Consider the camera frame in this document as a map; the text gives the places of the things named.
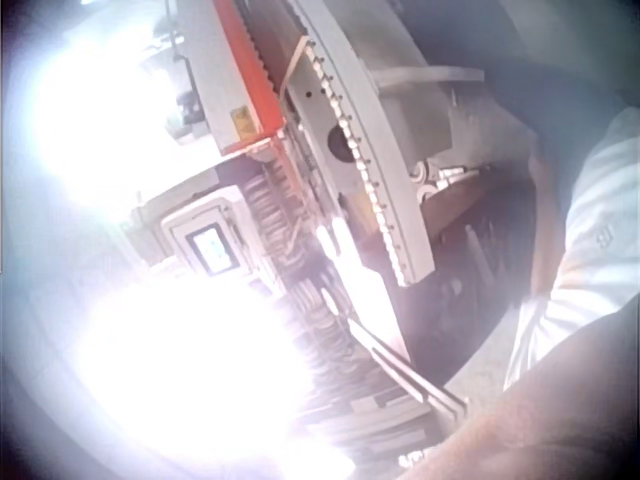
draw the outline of yellow warning sticker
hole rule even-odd
[[[238,132],[240,140],[248,140],[258,134],[256,124],[253,122],[253,118],[251,117],[251,111],[246,105],[232,110],[231,119],[233,120],[233,124],[236,127],[236,132]]]

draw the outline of display screen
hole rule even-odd
[[[213,277],[240,266],[217,223],[189,234],[187,241],[209,276]]]

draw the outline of white shirt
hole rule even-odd
[[[640,110],[628,108],[589,154],[567,215],[565,254],[547,297],[520,308],[505,388],[565,338],[640,292]]]

